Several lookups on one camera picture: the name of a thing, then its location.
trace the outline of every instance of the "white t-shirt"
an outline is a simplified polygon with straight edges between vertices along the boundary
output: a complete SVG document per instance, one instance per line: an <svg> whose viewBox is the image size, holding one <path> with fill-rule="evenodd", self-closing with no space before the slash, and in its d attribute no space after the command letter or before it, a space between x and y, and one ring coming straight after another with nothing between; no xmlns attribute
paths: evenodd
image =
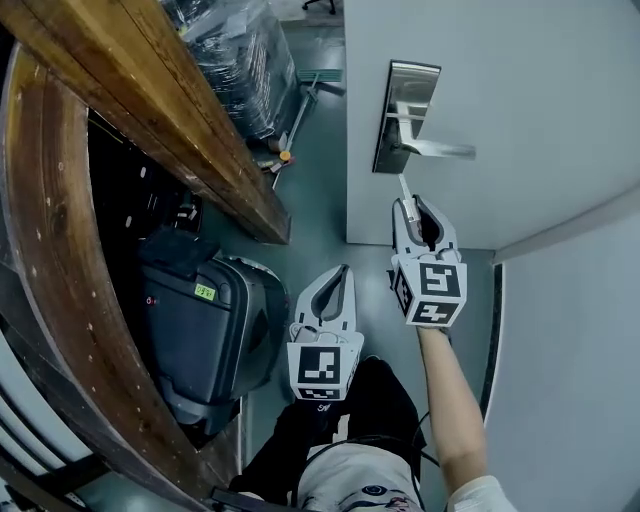
<svg viewBox="0 0 640 512"><path fill-rule="evenodd" d="M314 448L313 456L323 447ZM298 507L318 512L419 512L411 469L401 457L346 443L311 462L298 487ZM515 512L498 481L477 478L449 499L450 512Z"/></svg>

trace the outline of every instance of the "gray floor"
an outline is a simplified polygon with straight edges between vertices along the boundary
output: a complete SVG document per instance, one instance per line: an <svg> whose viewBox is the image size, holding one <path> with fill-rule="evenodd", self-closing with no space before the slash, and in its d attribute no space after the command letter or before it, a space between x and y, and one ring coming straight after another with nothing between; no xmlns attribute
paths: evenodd
<svg viewBox="0 0 640 512"><path fill-rule="evenodd" d="M298 68L343 68L343 34L341 28L287 30ZM321 90L318 99L294 144L296 163L283 171L277 189L293 218L290 245L260 245L213 208L206 211L202 234L220 240L229 254L246 256L271 268L285 283L293 305L298 293L322 272L341 263L350 265L356 277L358 330L365 335L365 353L377 354L389 362L422 414L427 399L416 334L404 325L385 272L390 266L391 248L348 245L344 241L346 95ZM452 329L454 348L478 398L484 383L492 321L490 257L487 251L463 251L468 265L469 297ZM251 454L269 437L278 415L291 399L285 358L281 357L280 362L271 382L249 397ZM429 441L428 425L425 432ZM437 468L428 464L423 468L422 493L427 510L441 511L445 504L442 479ZM136 492L137 486L122 478L109 475L103 480L83 493L94 510L178 510L144 490Z"/></svg>

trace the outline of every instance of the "white door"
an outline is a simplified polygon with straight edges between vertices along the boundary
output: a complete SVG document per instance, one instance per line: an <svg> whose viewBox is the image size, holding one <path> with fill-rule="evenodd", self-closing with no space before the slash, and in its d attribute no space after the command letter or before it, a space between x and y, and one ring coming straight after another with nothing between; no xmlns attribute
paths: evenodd
<svg viewBox="0 0 640 512"><path fill-rule="evenodd" d="M460 247L499 249L640 181L640 13L630 0L348 0L347 240L391 244L397 176L372 165L389 62L442 71L412 155L413 193Z"/></svg>

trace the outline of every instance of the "black pants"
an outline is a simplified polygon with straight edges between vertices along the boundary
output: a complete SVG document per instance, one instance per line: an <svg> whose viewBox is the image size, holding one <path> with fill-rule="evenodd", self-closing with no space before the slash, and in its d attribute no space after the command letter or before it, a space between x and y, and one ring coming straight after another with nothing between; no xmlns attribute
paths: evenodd
<svg viewBox="0 0 640 512"><path fill-rule="evenodd" d="M347 399L331 402L328 411L321 404L296 400L285 408L273 436L265 443L242 475L229 487L232 491L249 491L271 503L287 504L287 493L304 470L313 446L330 444L343 414L350 414L349 439L365 435L385 435L411 444L418 427L418 413L409 395L384 361L368 359L358 365ZM409 446L392 440L367 442L395 453L420 474L420 457ZM422 432L415 446L426 446Z"/></svg>

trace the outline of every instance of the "yellow label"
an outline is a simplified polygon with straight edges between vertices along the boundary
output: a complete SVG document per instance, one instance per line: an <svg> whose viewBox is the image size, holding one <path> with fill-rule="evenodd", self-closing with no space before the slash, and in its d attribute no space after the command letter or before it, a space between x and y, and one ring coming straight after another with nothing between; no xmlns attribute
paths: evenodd
<svg viewBox="0 0 640 512"><path fill-rule="evenodd" d="M213 298L216 296L216 291L213 288L209 288L208 286L205 286L203 284L197 284L195 294L198 297L202 297L203 299L213 300Z"/></svg>

